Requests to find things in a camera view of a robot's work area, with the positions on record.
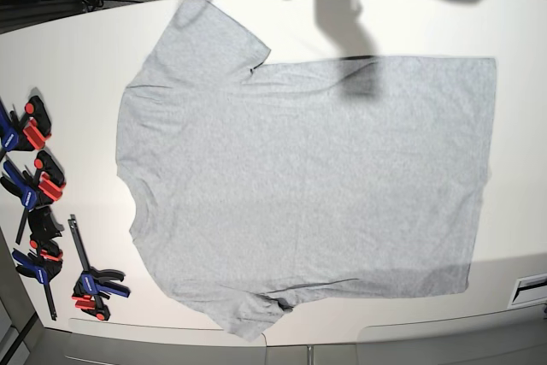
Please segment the right bar clamp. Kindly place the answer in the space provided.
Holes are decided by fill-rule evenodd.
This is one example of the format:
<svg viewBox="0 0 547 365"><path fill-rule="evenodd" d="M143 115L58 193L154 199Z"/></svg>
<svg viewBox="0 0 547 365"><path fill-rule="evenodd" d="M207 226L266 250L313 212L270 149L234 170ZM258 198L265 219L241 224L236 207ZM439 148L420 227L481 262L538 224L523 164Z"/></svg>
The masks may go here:
<svg viewBox="0 0 547 365"><path fill-rule="evenodd" d="M125 274L117 270L95 269L85 252L75 215L70 215L68 225L82 266L73 289L74 306L99 321L108 321L110 311L105 300L112 295L129 298L131 294L130 289L123 285Z"/></svg>

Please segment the top bar clamp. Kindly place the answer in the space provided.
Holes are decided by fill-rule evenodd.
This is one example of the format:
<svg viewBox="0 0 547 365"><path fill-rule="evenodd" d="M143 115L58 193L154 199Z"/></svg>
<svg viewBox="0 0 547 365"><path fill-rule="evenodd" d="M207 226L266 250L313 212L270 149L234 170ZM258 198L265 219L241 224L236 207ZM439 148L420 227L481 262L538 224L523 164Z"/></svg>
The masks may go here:
<svg viewBox="0 0 547 365"><path fill-rule="evenodd" d="M51 120L38 95L29 98L21 117L1 103L1 159L11 151L42 150L50 133Z"/></svg>

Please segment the bar clamp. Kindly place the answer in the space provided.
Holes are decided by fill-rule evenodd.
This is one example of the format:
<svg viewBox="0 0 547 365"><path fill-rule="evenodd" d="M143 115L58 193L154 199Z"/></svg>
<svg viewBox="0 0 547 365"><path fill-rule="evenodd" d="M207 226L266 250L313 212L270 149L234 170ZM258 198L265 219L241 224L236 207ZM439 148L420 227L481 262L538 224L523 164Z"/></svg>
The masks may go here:
<svg viewBox="0 0 547 365"><path fill-rule="evenodd" d="M85 252L75 215L70 215L68 225L82 266L73 289L74 306L99 321L108 321L110 311L105 300L112 295L129 298L131 294L130 289L123 285L125 274L117 270L95 269Z"/></svg>
<svg viewBox="0 0 547 365"><path fill-rule="evenodd" d="M31 240L30 245L32 250L26 254L17 249L12 250L11 256L16 262L15 269L19 275L35 279L44 288L50 318L55 321L57 313L50 282L62 270L63 253L54 240Z"/></svg>
<svg viewBox="0 0 547 365"><path fill-rule="evenodd" d="M21 117L1 103L1 159L11 151L42 150L50 133L51 120L38 95L29 98Z"/></svg>
<svg viewBox="0 0 547 365"><path fill-rule="evenodd" d="M15 242L21 243L27 219L35 209L49 207L62 197L66 185L65 175L54 157L47 150L40 150L34 160L35 172L30 175L20 171L8 158L3 163L1 184L21 200L23 213Z"/></svg>

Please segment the white slotted bracket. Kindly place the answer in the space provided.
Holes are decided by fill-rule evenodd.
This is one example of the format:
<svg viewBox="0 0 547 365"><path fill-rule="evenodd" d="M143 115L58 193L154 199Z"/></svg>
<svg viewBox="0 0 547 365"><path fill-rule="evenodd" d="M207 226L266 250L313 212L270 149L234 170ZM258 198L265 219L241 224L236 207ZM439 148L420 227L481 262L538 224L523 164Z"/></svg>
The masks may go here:
<svg viewBox="0 0 547 365"><path fill-rule="evenodd" d="M546 274L520 278L509 297L508 308L517 309L546 303Z"/></svg>

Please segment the grey T-shirt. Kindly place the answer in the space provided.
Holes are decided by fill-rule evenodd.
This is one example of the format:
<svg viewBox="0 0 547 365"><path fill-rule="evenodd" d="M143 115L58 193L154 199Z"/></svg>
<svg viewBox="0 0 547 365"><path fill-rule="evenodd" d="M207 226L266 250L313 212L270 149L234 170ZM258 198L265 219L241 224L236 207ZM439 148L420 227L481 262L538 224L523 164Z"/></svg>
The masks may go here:
<svg viewBox="0 0 547 365"><path fill-rule="evenodd" d="M495 61L269 52L184 0L123 92L117 173L158 287L246 340L329 297L465 292Z"/></svg>

